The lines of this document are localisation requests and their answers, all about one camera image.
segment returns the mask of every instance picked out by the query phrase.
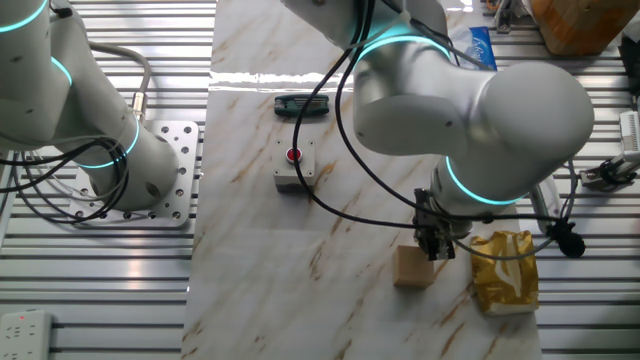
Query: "wire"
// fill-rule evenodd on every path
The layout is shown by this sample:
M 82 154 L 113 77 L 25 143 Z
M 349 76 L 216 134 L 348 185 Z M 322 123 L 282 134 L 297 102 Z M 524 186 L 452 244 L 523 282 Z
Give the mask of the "wire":
M 491 11 L 496 11 L 498 9 L 500 9 L 500 4 L 502 3 L 502 1 L 497 1 L 496 5 L 491 5 L 491 0 L 487 0 L 487 9 L 491 10 Z
M 542 244 L 540 244 L 538 247 L 534 248 L 533 250 L 524 253 L 524 254 L 518 254 L 518 255 L 513 255 L 513 256 L 495 256 L 495 255 L 490 255 L 490 254 L 485 254 L 482 253 L 478 250 L 475 250 L 474 248 L 465 245 L 462 241 L 458 240 L 458 239 L 452 239 L 453 242 L 458 245 L 460 248 L 462 248 L 463 250 L 476 255 L 476 256 L 480 256 L 486 259 L 490 259 L 490 260 L 500 260 L 500 261 L 509 261 L 509 260 L 522 260 L 524 258 L 527 258 L 529 256 L 533 256 L 537 253 L 539 253 L 540 251 L 544 250 L 546 247 L 548 247 L 554 240 L 553 239 L 547 239 L 545 242 L 543 242 Z
M 384 33 L 386 33 L 387 31 L 391 30 L 391 28 L 393 28 L 394 26 L 400 24 L 403 21 L 408 22 L 409 20 L 411 20 L 411 14 L 409 14 L 409 12 L 405 10 L 405 11 L 401 12 L 395 19 L 393 19 L 389 24 L 387 24 L 387 26 L 382 28 L 382 30 L 378 31 L 375 35 L 369 37 L 368 39 L 360 41 L 359 43 L 351 44 L 351 45 L 347 46 L 347 49 L 355 49 L 355 48 L 359 48 L 359 47 L 363 47 L 365 45 L 368 45 L 368 44 L 376 41 L 380 36 L 384 35 Z
M 40 159 L 43 159 L 42 156 L 37 152 L 37 151 L 30 151 L 29 154 L 31 155 L 32 158 L 36 158 L 39 157 Z M 51 167 L 49 166 L 49 164 L 44 164 L 44 166 L 47 169 L 51 169 Z M 42 169 L 40 169 L 39 167 L 36 168 L 36 170 L 38 171 L 38 173 L 40 175 L 44 175 L 44 172 L 42 171 Z M 125 172 L 128 173 L 129 172 L 129 167 L 127 167 L 125 169 Z M 63 183 L 62 181 L 60 181 L 60 179 L 58 179 L 58 177 L 55 174 L 52 174 L 51 177 L 53 178 L 53 180 L 55 180 L 60 186 L 62 186 L 63 188 L 67 189 L 66 191 L 64 189 L 61 189 L 60 187 L 58 187 L 58 185 L 56 185 L 54 183 L 53 180 L 51 179 L 46 179 L 47 183 L 54 188 L 56 191 L 58 191 L 60 194 L 65 195 L 66 197 L 73 199 L 73 200 L 78 200 L 78 201 L 84 201 L 84 202 L 93 202 L 93 201 L 101 201 L 104 200 L 106 198 L 108 198 L 114 191 L 116 191 L 120 186 L 122 186 L 122 183 L 124 182 L 124 177 L 122 178 L 122 180 L 120 180 L 120 182 L 118 184 L 116 184 L 113 189 L 109 190 L 108 192 L 101 194 L 100 196 L 86 196 L 82 193 L 82 191 L 74 188 L 73 186 L 69 186 L 65 183 Z
M 355 43 L 359 38 L 364 38 L 366 39 L 366 34 L 368 34 L 368 28 L 370 27 L 370 23 L 371 23 L 371 18 L 372 18 L 372 14 L 373 14 L 373 8 L 375 6 L 374 1 L 370 1 L 369 3 L 369 7 L 368 7 L 368 11 L 367 11 L 367 19 L 365 20 L 365 25 L 364 25 L 364 29 L 362 30 L 362 37 L 358 37 L 357 35 L 354 36 L 354 39 L 352 41 L 352 43 Z M 358 17 L 358 24 L 361 24 L 361 17 Z M 295 124 L 295 128 L 294 128 L 294 133 L 293 133 L 293 148 L 297 149 L 297 144 L 298 144 L 298 137 L 299 137 L 299 132 L 300 132 L 300 128 L 301 128 L 301 124 L 302 124 L 302 114 L 305 113 L 306 109 L 309 107 L 311 100 L 318 94 L 318 92 L 322 89 L 322 87 L 324 87 L 324 85 L 327 83 L 327 81 L 335 74 L 335 72 L 337 71 L 337 69 L 346 61 L 346 59 L 349 57 L 349 55 L 351 54 L 352 49 L 347 49 L 344 54 L 340 57 L 340 59 L 338 60 L 338 62 L 336 62 L 336 64 L 331 68 L 331 70 L 325 75 L 325 77 L 322 79 L 322 81 L 316 86 L 316 88 L 314 89 L 314 91 L 312 92 L 311 96 L 308 97 L 307 101 L 305 102 L 305 104 L 302 107 L 302 110 L 300 111 L 300 114 L 296 120 L 296 124 Z M 355 62 L 358 59 L 358 55 L 354 56 L 352 58 L 352 61 L 350 62 L 349 68 L 347 69 L 347 72 L 345 72 L 345 75 L 343 75 L 343 78 L 341 80 L 340 86 L 338 87 L 338 92 L 341 95 L 342 93 L 342 89 L 344 88 L 344 84 L 346 83 L 345 79 L 348 77 L 348 73 L 350 73 L 353 70 L 353 67 L 355 66 Z M 341 122 L 341 118 L 340 118 L 340 113 L 339 113 L 339 101 L 336 101 L 336 117 L 340 119 L 339 122 L 339 126 L 342 125 Z M 392 195 L 397 195 L 396 197 L 398 197 L 399 199 L 403 200 L 403 202 L 408 203 L 409 205 L 413 206 L 414 208 L 421 210 L 421 211 L 425 211 L 427 213 L 429 213 L 430 215 L 433 216 L 437 216 L 439 218 L 443 218 L 446 220 L 468 220 L 468 221 L 493 221 L 493 220 L 507 220 L 507 219 L 535 219 L 535 220 L 547 220 L 547 221 L 560 221 L 560 218 L 554 218 L 554 217 L 542 217 L 542 216 L 535 216 L 535 215 L 498 215 L 498 216 L 487 216 L 487 217 L 481 217 L 481 216 L 457 216 L 457 215 L 450 215 L 450 214 L 445 214 L 445 213 L 439 213 L 439 212 L 435 212 L 431 209 L 427 209 L 425 207 L 419 206 L 418 204 L 415 204 L 413 202 L 411 202 L 410 200 L 402 197 L 400 194 L 398 194 L 397 192 L 395 192 L 393 189 L 391 189 L 390 187 L 388 187 L 384 182 L 382 182 L 382 180 L 380 180 L 379 178 L 377 178 L 377 176 L 375 176 L 375 174 L 373 174 L 373 172 L 371 172 L 370 169 L 368 169 L 368 167 L 366 166 L 366 164 L 364 164 L 364 162 L 362 161 L 362 159 L 359 158 L 359 156 L 357 156 L 357 153 L 355 152 L 355 149 L 353 149 L 352 146 L 350 146 L 350 143 L 348 141 L 348 138 L 346 137 L 346 132 L 344 131 L 344 126 L 341 126 L 341 136 L 343 136 L 343 140 L 345 141 L 345 144 L 347 144 L 348 147 L 351 147 L 351 150 L 353 150 L 353 153 L 355 153 L 356 160 L 360 160 L 359 163 L 363 166 L 363 169 L 369 170 L 368 173 L 369 175 L 376 180 L 378 184 L 380 184 L 383 188 L 385 188 L 387 191 L 389 191 L 390 193 L 392 193 Z M 304 179 L 303 175 L 302 175 L 302 171 L 300 169 L 300 162 L 299 159 L 297 157 L 298 153 L 296 151 L 294 151 L 294 167 L 296 169 L 296 175 L 298 177 L 298 180 L 300 181 L 300 183 L 302 184 L 303 188 L 307 191 L 307 193 L 309 194 L 309 196 L 312 198 L 312 200 L 314 202 L 316 202 L 318 205 L 320 205 L 323 209 L 329 211 L 330 213 L 343 217 L 347 220 L 351 220 L 351 221 L 355 221 L 355 222 L 361 222 L 361 223 L 365 223 L 365 224 L 370 224 L 370 225 L 378 225 L 378 226 L 389 226 L 389 227 L 398 227 L 398 228 L 413 228 L 413 229 L 417 229 L 417 228 L 421 228 L 421 226 L 418 225 L 410 225 L 410 224 L 403 224 L 403 223 L 393 223 L 393 222 L 387 222 L 387 221 L 379 221 L 379 220 L 372 220 L 372 219 L 366 219 L 366 218 L 360 218 L 357 216 L 353 216 L 350 214 L 346 214 L 344 212 L 341 212 L 339 210 L 336 210 L 332 207 L 330 207 L 329 205 L 325 204 L 324 202 L 322 202 L 314 193 L 313 190 L 309 187 L 309 185 L 307 184 L 306 180 Z M 454 239 L 454 242 L 459 243 L 459 245 L 461 245 L 461 248 L 463 248 L 464 250 L 467 250 L 471 253 L 474 253 L 478 256 L 484 256 L 486 254 L 482 254 L 480 252 L 477 252 L 469 247 L 467 247 L 466 245 L 462 244 L 459 240 Z M 509 258 L 509 257 L 495 257 L 495 259 L 497 260 L 509 260 L 509 259 L 520 259 L 520 258 L 524 258 L 527 256 L 531 256 L 537 252 L 539 252 L 540 250 L 542 250 L 544 247 L 548 246 L 551 242 L 553 242 L 552 239 L 549 239 L 548 241 L 546 241 L 545 243 L 543 243 L 540 247 L 538 247 L 537 249 L 534 250 L 534 252 L 531 253 L 527 253 L 527 254 L 521 254 L 518 255 L 514 258 Z
M 147 89 L 149 88 L 149 82 L 151 81 L 151 65 L 149 64 L 149 60 L 147 60 L 147 58 L 133 50 L 125 49 L 119 46 L 99 44 L 92 41 L 89 41 L 89 46 L 93 51 L 129 57 L 142 65 L 142 67 L 144 68 L 144 75 L 142 76 L 142 83 L 140 84 L 139 92 L 147 92 Z
M 382 2 L 385 5 L 387 5 L 389 8 L 391 8 L 391 10 L 393 10 L 393 11 L 395 11 L 397 13 L 401 13 L 402 12 L 402 9 L 400 9 L 396 4 L 394 4 L 390 0 L 382 0 Z M 415 19 L 415 18 L 412 18 L 410 23 L 411 23 L 411 25 L 413 25 L 414 28 L 416 28 L 416 30 L 420 31 L 423 35 L 425 35 L 426 37 L 430 38 L 431 40 L 437 42 L 438 44 L 440 44 L 445 49 L 451 51 L 454 54 L 454 56 L 456 57 L 456 63 L 458 64 L 458 66 L 460 66 L 460 61 L 458 60 L 458 56 L 460 56 L 461 58 L 467 60 L 468 62 L 478 66 L 482 70 L 495 71 L 492 68 L 488 67 L 487 65 L 483 64 L 482 62 L 478 61 L 477 59 L 475 59 L 475 58 L 463 53 L 462 51 L 456 49 L 453 46 L 453 42 L 451 41 L 451 38 L 449 38 L 447 35 L 430 28 L 429 26 L 425 25 L 423 22 L 421 22 L 420 20 Z M 443 42 L 439 41 L 438 39 L 436 39 L 436 37 L 444 39 L 445 42 L 443 43 Z
M 30 187 L 33 187 L 33 186 L 43 182 L 45 179 L 47 179 L 53 173 L 55 173 L 56 171 L 61 169 L 63 166 L 65 166 L 69 162 L 73 161 L 73 159 L 75 159 L 76 157 L 80 156 L 83 152 L 87 151 L 91 147 L 94 147 L 94 146 L 100 145 L 100 144 L 101 143 L 98 140 L 96 140 L 94 142 L 85 144 L 85 145 L 83 145 L 83 146 L 81 146 L 81 147 L 79 147 L 79 148 L 77 148 L 75 150 L 72 150 L 72 151 L 70 151 L 68 153 L 62 154 L 60 156 L 64 155 L 64 156 L 66 156 L 66 158 L 64 158 L 59 164 L 54 166 L 51 170 L 46 172 L 43 176 L 40 176 L 39 178 L 37 178 L 37 179 L 35 179 L 35 180 L 29 182 L 28 184 L 25 184 L 25 185 L 18 185 L 18 186 L 15 186 L 15 187 L 9 187 L 9 188 L 0 189 L 0 193 L 9 193 L 9 192 L 14 192 L 14 191 L 21 191 L 21 190 L 25 190 L 25 189 L 28 189 Z M 12 165 L 12 166 L 31 165 L 29 161 L 25 162 L 25 161 L 6 161 L 6 160 L 2 160 L 2 161 L 0 161 L 0 163 L 3 163 L 5 165 Z
M 108 141 L 100 141 L 98 143 L 98 145 L 104 147 L 105 149 L 110 149 L 112 147 L 113 144 L 110 144 Z M 22 190 L 18 190 L 18 194 L 20 196 L 20 198 L 23 200 L 23 202 L 31 209 L 31 211 L 33 211 L 36 215 L 38 215 L 39 217 L 52 222 L 52 223 L 57 223 L 57 224 L 79 224 L 88 220 L 92 220 L 98 217 L 103 217 L 105 216 L 108 211 L 110 211 L 111 209 L 113 209 L 113 207 L 115 206 L 115 204 L 117 204 L 120 199 L 122 198 L 127 185 L 128 185 L 128 181 L 129 181 L 129 172 L 128 172 L 128 164 L 127 164 L 127 159 L 126 156 L 124 156 L 125 152 L 124 152 L 124 148 L 122 146 L 116 146 L 115 150 L 111 150 L 109 151 L 109 156 L 111 157 L 112 161 L 114 162 L 114 172 L 115 172 L 115 178 L 116 178 L 116 184 L 121 184 L 120 186 L 117 186 L 115 189 L 115 191 L 111 192 L 111 195 L 109 196 L 109 199 L 107 201 L 104 202 L 103 206 L 100 207 L 96 212 L 94 212 L 93 214 L 87 216 L 87 217 L 81 217 L 75 214 L 70 214 L 62 209 L 60 209 L 58 206 L 56 206 L 55 204 L 53 204 L 46 196 L 44 196 L 44 194 L 42 194 L 42 192 L 40 191 L 40 189 L 34 185 L 33 188 L 36 191 L 36 193 L 42 197 L 42 199 L 49 204 L 49 206 L 51 206 L 54 210 L 56 210 L 59 214 L 64 215 L 64 216 L 68 216 L 71 217 L 73 220 L 59 220 L 56 219 L 54 216 L 52 215 L 48 215 L 48 214 L 44 214 L 40 211 L 38 211 L 35 206 L 33 206 L 33 204 L 31 204 L 28 199 L 26 198 L 24 192 Z M 14 162 L 17 162 L 17 153 L 14 155 Z M 121 174 L 121 168 L 124 169 L 124 178 L 122 179 L 122 174 Z M 31 172 L 29 170 L 28 167 L 25 167 L 25 171 L 27 173 L 27 177 L 30 179 L 31 182 L 34 182 L 32 176 L 31 176 Z M 13 179 L 16 183 L 16 185 L 19 184 L 19 178 L 18 178 L 18 173 L 16 170 L 16 167 L 14 166 L 12 169 L 12 175 L 13 175 Z
M 371 23 L 371 19 L 373 18 L 373 9 L 375 6 L 375 1 L 376 0 L 369 0 L 368 1 L 368 9 L 367 9 L 367 20 L 366 22 Z M 359 8 L 362 8 L 362 1 L 358 1 L 357 5 Z M 363 22 L 362 22 L 362 11 L 358 11 L 358 23 L 356 26 L 356 34 L 354 34 L 354 37 L 351 41 L 351 43 L 356 43 L 359 39 L 360 39 L 360 34 L 363 33 Z M 298 148 L 298 137 L 300 134 L 300 128 L 302 126 L 302 114 L 304 114 L 306 112 L 306 110 L 309 108 L 309 105 L 311 104 L 311 100 L 313 98 L 315 98 L 315 96 L 320 92 L 320 90 L 324 87 L 324 85 L 326 85 L 326 83 L 329 81 L 329 79 L 331 79 L 331 77 L 333 77 L 333 75 L 336 73 L 336 71 L 340 68 L 340 66 L 342 66 L 342 64 L 347 60 L 347 58 L 349 57 L 349 55 L 351 55 L 351 52 L 353 50 L 352 49 L 347 49 L 344 51 L 344 53 L 342 54 L 342 56 L 338 59 L 338 61 L 333 65 L 333 67 L 329 70 L 329 72 L 327 72 L 327 74 L 324 76 L 324 78 L 318 83 L 318 85 L 316 85 L 315 89 L 313 89 L 313 92 L 311 93 L 311 95 L 307 98 L 307 101 L 305 101 L 304 105 L 302 106 L 302 109 L 300 111 L 300 113 L 298 114 L 298 118 L 296 119 L 296 124 L 293 130 L 293 144 L 292 147 L 294 149 Z M 380 220 L 372 220 L 372 219 L 366 219 L 366 218 L 361 218 L 358 216 L 354 216 L 354 215 L 350 215 L 347 213 L 344 213 L 342 211 L 336 210 L 334 208 L 332 208 L 331 206 L 327 205 L 326 203 L 324 203 L 322 200 L 320 200 L 320 198 L 318 198 L 314 193 L 313 193 L 313 189 L 311 189 L 311 187 L 309 187 L 309 184 L 307 184 L 307 181 L 304 179 L 304 176 L 302 176 L 302 171 L 300 169 L 300 160 L 298 159 L 298 152 L 294 151 L 293 152 L 293 163 L 294 163 L 294 168 L 296 170 L 296 175 L 298 176 L 298 180 L 300 181 L 300 184 L 302 185 L 302 187 L 305 189 L 305 191 L 307 192 L 307 194 L 309 195 L 309 197 L 311 197 L 311 199 L 318 204 L 320 207 L 322 207 L 324 210 L 342 217 L 344 219 L 347 220 L 351 220 L 351 221 L 355 221 L 355 222 L 359 222 L 359 223 L 363 223 L 363 224 L 369 224 L 369 225 L 376 225 L 376 226 L 386 226 L 386 227 L 395 227 L 395 228 L 401 228 L 401 229 L 416 229 L 419 226 L 413 225 L 413 224 L 404 224 L 404 223 L 396 223 L 396 222 L 390 222 L 390 221 L 380 221 Z
M 575 168 L 573 166 L 573 160 L 569 160 L 567 162 L 567 165 L 567 169 L 569 169 L 569 175 L 571 176 L 571 192 L 569 193 L 569 197 L 567 197 L 567 199 L 564 201 L 562 210 L 560 211 L 560 217 L 564 219 L 569 219 L 571 217 L 573 204 L 576 199 L 576 191 L 578 190 L 578 175 L 576 174 Z

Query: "yellow snack package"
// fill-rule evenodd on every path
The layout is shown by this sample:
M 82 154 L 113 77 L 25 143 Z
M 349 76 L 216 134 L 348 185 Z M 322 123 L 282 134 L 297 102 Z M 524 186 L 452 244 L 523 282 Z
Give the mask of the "yellow snack package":
M 489 240 L 474 237 L 471 246 L 484 254 L 515 256 L 532 251 L 533 240 L 528 231 L 496 231 Z M 480 307 L 485 314 L 528 313 L 540 307 L 535 256 L 496 261 L 471 255 L 471 270 Z

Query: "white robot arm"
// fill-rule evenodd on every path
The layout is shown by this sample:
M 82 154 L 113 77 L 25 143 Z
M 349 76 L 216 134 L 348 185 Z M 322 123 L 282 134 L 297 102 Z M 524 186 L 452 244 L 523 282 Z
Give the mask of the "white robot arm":
M 70 138 L 117 139 L 126 150 L 130 180 L 114 208 L 148 209 L 176 181 L 176 154 L 137 121 L 102 73 L 77 13 L 50 14 L 49 4 L 0 0 L 0 146 L 24 151 L 55 145 L 66 152 L 88 142 L 66 141 Z M 52 4 L 71 9 L 66 0 Z M 97 195 L 117 185 L 106 150 L 76 160 Z
M 346 48 L 356 3 L 282 0 Z M 412 17 L 446 34 L 436 0 L 408 0 Z M 371 34 L 397 15 L 378 0 Z M 432 175 L 429 206 L 453 215 L 499 214 L 532 191 L 586 143 L 594 125 L 588 94 L 567 72 L 523 63 L 502 72 L 466 70 L 449 52 L 401 24 L 358 59 L 354 128 L 367 148 L 388 155 L 444 155 Z M 469 224 L 453 236 L 464 236 Z

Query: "mounting plate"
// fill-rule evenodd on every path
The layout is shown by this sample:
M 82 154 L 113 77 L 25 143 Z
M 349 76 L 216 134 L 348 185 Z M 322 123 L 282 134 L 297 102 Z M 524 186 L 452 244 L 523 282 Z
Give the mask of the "mounting plate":
M 148 121 L 145 126 L 152 134 L 167 140 L 178 157 L 178 169 L 184 169 L 178 172 L 173 188 L 151 209 L 131 212 L 111 210 L 106 218 L 84 222 L 77 225 L 78 228 L 178 228 L 189 219 L 191 192 L 195 179 L 198 125 L 192 121 Z M 191 151 L 183 153 L 181 149 L 184 147 Z M 84 171 L 78 171 L 75 188 L 82 189 L 88 197 L 95 196 L 89 176 Z M 83 214 L 91 214 L 100 206 L 102 206 L 101 202 L 90 203 L 72 199 L 69 211 L 72 214 L 77 214 L 79 211 Z

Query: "black connector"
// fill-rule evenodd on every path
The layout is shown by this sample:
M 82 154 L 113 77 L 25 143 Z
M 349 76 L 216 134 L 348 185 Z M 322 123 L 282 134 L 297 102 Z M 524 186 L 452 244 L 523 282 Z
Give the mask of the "black connector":
M 549 226 L 547 231 L 547 236 L 558 243 L 560 251 L 573 259 L 582 257 L 587 249 L 582 236 L 573 232 L 575 226 L 575 223 L 569 223 L 567 220 L 558 221 L 555 225 Z

